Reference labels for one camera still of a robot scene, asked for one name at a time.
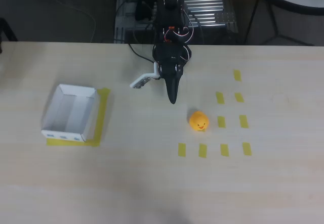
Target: orange toy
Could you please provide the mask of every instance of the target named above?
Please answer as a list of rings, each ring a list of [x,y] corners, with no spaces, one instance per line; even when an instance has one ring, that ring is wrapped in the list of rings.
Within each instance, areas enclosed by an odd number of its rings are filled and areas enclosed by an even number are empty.
[[[190,117],[189,124],[194,130],[205,130],[209,125],[209,120],[204,113],[196,111]]]

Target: white box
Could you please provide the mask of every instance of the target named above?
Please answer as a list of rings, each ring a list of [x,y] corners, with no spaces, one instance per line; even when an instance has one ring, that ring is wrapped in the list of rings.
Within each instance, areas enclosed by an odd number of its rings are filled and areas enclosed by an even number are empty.
[[[45,114],[42,134],[51,139],[85,142],[98,107],[95,88],[60,84]]]

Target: metal rack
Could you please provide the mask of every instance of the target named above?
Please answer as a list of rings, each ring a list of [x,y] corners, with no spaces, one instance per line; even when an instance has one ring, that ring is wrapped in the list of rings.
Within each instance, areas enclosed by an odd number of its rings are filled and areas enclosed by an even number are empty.
[[[124,1],[117,0],[116,9]],[[219,29],[228,29],[233,33],[237,33],[236,18],[231,0],[184,0],[184,3],[190,12],[189,19],[191,23],[195,27],[198,26],[195,16],[204,29],[204,33],[213,34]],[[152,21],[136,21],[134,16],[135,8],[136,0],[130,0],[125,2],[119,9],[115,20],[115,43],[132,41],[133,33],[143,37],[144,33],[150,32]]]

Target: yellow tape square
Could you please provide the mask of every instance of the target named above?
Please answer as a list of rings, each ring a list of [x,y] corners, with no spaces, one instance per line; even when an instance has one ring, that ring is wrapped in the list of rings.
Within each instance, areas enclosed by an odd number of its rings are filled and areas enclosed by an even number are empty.
[[[241,128],[249,128],[248,119],[246,115],[240,115],[239,121],[241,123]]]
[[[217,103],[225,104],[223,94],[221,92],[216,92]]]
[[[233,70],[235,81],[242,81],[240,70]]]
[[[241,93],[235,93],[235,98],[239,103],[244,103],[244,98]]]
[[[199,157],[206,158],[207,157],[207,145],[199,144]]]
[[[226,128],[225,117],[224,116],[217,116],[218,127],[219,128]]]
[[[178,144],[178,156],[185,157],[186,156],[186,144],[179,143]]]
[[[250,145],[250,143],[248,143],[248,142],[243,142],[243,143],[242,143],[242,146],[243,146],[243,152],[244,152],[244,155],[246,155],[246,156],[252,156],[252,150],[251,150],[251,145]]]
[[[92,140],[86,140],[85,142],[65,141],[59,139],[47,139],[47,146],[100,146],[100,140],[102,135],[103,124],[106,114],[107,99],[110,93],[110,89],[103,88],[97,90],[100,96],[98,116],[96,121],[95,133]]]
[[[224,157],[229,157],[228,145],[221,144],[221,155]]]

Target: light wood tabletop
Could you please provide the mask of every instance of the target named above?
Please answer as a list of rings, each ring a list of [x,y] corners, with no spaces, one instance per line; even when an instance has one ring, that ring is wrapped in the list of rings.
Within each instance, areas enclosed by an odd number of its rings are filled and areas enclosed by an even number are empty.
[[[153,65],[126,44],[2,47],[1,224],[322,223],[323,48],[190,46],[172,105],[164,80],[129,87]],[[41,120],[60,83],[111,89],[99,147],[46,145]],[[194,109],[206,132],[187,123]]]

